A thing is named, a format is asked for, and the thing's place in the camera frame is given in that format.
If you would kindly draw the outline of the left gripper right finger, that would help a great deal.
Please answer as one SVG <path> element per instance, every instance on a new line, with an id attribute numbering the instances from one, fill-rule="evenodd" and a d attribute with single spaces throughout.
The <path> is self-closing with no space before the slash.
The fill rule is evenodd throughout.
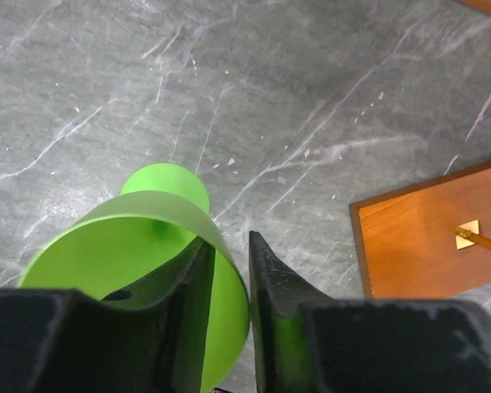
<path id="1" fill-rule="evenodd" d="M 249 235 L 260 392 L 491 392 L 491 315 L 463 300 L 334 299 Z"/>

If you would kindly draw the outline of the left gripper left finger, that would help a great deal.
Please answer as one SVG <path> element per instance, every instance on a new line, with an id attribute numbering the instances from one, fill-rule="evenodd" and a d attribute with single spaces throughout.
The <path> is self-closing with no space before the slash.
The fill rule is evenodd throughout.
<path id="1" fill-rule="evenodd" d="M 0 289 L 0 392 L 198 392 L 214 248 L 197 238 L 102 300 Z"/>

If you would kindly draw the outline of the green wine glass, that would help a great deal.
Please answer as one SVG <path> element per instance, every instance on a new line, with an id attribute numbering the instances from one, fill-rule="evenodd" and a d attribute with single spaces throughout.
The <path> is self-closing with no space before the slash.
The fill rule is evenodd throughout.
<path id="1" fill-rule="evenodd" d="M 125 290 L 128 304 L 141 308 L 154 300 L 173 259 L 200 237 L 215 249 L 209 261 L 209 320 L 201 338 L 201 390 L 208 392 L 225 378 L 246 338 L 253 337 L 258 391 L 303 391 L 309 365 L 294 297 L 305 281 L 258 233 L 250 235 L 250 278 L 244 281 L 209 206 L 205 185 L 189 169 L 144 166 L 117 197 L 49 242 L 19 285 L 78 289 L 98 300 Z"/>

